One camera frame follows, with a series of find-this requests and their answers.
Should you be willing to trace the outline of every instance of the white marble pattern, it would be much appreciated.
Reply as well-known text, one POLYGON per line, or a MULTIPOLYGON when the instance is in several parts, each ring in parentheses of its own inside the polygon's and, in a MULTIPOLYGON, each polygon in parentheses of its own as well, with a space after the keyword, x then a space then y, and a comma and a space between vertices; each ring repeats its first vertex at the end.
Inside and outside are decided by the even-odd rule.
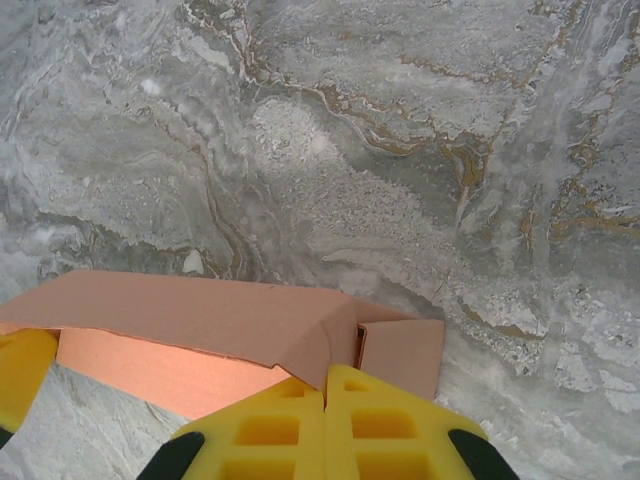
MULTIPOLYGON (((438 402, 523 479, 640 477, 636 0, 6 0, 0 301, 96 268, 446 319, 438 402)), ((184 420, 54 368, 7 479, 184 420)))

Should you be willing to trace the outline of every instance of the marble veining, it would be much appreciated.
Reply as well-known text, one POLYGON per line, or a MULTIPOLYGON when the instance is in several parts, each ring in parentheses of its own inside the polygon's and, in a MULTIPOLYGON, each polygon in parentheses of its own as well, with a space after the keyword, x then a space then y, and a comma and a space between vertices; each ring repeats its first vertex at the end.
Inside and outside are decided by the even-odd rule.
MULTIPOLYGON (((7 0, 0 301, 76 268, 447 321, 437 401, 523 479, 640 476, 637 0, 7 0)), ((7 479, 185 420, 52 368, 7 479)))

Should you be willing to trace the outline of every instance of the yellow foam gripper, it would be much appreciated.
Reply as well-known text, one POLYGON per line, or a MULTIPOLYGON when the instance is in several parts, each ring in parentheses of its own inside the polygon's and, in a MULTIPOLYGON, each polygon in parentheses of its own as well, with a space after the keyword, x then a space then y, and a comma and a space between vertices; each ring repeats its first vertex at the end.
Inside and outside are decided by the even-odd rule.
POLYGON ((45 330, 0 335, 0 448, 22 425, 57 348, 45 330))

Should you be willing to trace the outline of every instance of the brown cardboard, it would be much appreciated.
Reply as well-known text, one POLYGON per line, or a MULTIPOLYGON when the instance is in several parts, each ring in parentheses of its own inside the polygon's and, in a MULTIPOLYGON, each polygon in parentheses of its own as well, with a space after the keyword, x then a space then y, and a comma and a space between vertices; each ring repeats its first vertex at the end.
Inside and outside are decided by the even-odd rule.
POLYGON ((59 364, 189 418, 289 374, 323 389, 332 363, 431 399, 444 339, 334 290, 89 270, 0 305, 0 333, 24 327, 60 331, 59 364))

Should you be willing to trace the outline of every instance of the cardboard flap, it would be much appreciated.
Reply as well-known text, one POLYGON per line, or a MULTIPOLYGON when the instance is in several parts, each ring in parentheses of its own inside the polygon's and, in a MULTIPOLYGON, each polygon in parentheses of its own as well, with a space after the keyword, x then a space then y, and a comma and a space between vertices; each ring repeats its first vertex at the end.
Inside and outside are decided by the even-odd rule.
POLYGON ((419 397, 435 397, 444 322, 410 319, 359 327, 363 331, 360 370, 419 397))
MULTIPOLYGON (((322 328, 315 327, 336 312, 355 331, 355 314, 350 319, 344 314, 349 302, 331 290, 78 270, 0 306, 0 322, 106 330, 266 367, 288 369, 289 355, 306 379, 318 378, 313 370, 326 365, 290 352, 301 340, 312 342, 311 332, 326 343, 322 328)), ((344 352, 339 347, 332 349, 339 359, 352 356, 351 347, 344 352)))

